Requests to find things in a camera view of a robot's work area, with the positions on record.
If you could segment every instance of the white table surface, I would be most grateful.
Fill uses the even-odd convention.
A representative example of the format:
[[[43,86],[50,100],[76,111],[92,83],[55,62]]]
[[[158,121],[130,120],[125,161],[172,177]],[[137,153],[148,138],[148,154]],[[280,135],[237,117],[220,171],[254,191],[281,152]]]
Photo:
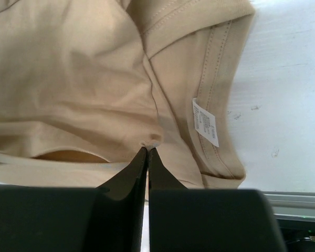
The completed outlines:
[[[315,0],[252,3],[228,105],[240,188],[315,192]]]

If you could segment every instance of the beige t-shirt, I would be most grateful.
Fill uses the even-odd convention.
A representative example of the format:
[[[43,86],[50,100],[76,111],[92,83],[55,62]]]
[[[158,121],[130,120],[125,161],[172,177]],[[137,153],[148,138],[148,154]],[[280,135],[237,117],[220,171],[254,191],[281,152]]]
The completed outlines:
[[[0,181],[58,185],[62,167],[46,179],[33,167],[50,161],[30,159],[58,151],[119,163],[158,146],[186,186],[237,187],[225,109],[253,12],[246,0],[0,0],[0,153],[24,158]],[[219,148],[194,130],[194,97]]]

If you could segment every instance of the white label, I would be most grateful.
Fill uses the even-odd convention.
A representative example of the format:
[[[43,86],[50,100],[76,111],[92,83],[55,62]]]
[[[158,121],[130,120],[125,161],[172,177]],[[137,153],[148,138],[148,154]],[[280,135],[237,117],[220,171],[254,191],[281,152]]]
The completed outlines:
[[[197,105],[196,98],[193,99],[193,110],[196,131],[214,146],[219,147],[215,116]]]

